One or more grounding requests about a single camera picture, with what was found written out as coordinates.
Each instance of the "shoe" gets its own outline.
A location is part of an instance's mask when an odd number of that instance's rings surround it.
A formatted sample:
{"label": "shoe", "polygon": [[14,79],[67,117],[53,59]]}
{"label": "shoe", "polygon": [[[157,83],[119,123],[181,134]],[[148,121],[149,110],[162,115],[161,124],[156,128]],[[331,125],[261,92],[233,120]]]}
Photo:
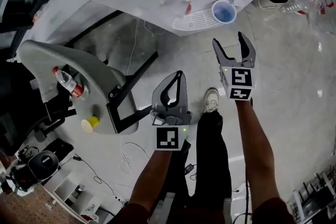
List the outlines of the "shoe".
{"label": "shoe", "polygon": [[216,88],[209,88],[204,98],[204,113],[217,111],[219,108],[219,92]]}

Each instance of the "red bottle cap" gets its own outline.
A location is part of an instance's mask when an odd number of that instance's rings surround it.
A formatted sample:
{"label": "red bottle cap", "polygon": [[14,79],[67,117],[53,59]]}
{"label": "red bottle cap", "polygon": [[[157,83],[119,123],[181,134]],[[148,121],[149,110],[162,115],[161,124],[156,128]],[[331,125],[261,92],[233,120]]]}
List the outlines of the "red bottle cap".
{"label": "red bottle cap", "polygon": [[52,69],[52,72],[53,72],[54,74],[56,74],[57,71],[58,71],[58,67],[54,67],[54,68]]}

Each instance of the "person's left arm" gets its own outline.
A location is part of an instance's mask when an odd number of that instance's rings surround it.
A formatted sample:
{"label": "person's left arm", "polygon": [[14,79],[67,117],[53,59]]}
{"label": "person's left arm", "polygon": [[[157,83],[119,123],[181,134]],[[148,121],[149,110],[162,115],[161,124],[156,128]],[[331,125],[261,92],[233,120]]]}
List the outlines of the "person's left arm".
{"label": "person's left arm", "polygon": [[154,151],[135,183],[129,204],[109,224],[147,223],[166,179],[171,151]]}

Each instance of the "yellow paper cup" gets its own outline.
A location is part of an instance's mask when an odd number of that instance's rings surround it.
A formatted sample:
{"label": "yellow paper cup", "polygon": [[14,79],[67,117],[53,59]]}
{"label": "yellow paper cup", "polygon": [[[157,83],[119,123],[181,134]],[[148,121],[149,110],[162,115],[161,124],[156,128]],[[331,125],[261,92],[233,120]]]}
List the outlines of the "yellow paper cup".
{"label": "yellow paper cup", "polygon": [[99,124],[99,119],[96,116],[82,120],[81,125],[84,131],[92,133],[93,129]]}

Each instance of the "cup rim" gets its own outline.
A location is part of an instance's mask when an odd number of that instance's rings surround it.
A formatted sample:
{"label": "cup rim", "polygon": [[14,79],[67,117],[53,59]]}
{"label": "cup rim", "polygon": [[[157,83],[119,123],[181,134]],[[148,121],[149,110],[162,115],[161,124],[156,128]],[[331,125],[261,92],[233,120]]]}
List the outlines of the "cup rim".
{"label": "cup rim", "polygon": [[[232,20],[230,20],[229,22],[222,22],[221,20],[218,20],[218,19],[216,18],[215,14],[214,14],[214,7],[215,7],[215,5],[218,4],[218,3],[227,3],[227,4],[229,4],[230,6],[233,7],[233,9],[234,9],[234,11],[235,11],[235,14],[234,14],[234,17],[232,18]],[[232,23],[232,22],[236,19],[236,17],[237,17],[237,9],[236,9],[236,7],[235,7],[234,5],[232,5],[228,0],[217,0],[217,1],[215,1],[215,3],[212,4],[212,7],[211,7],[211,13],[212,13],[212,16],[214,17],[214,19],[215,19],[217,22],[219,22],[219,23],[221,23],[221,24],[224,24],[224,25],[227,25],[227,24]]]}

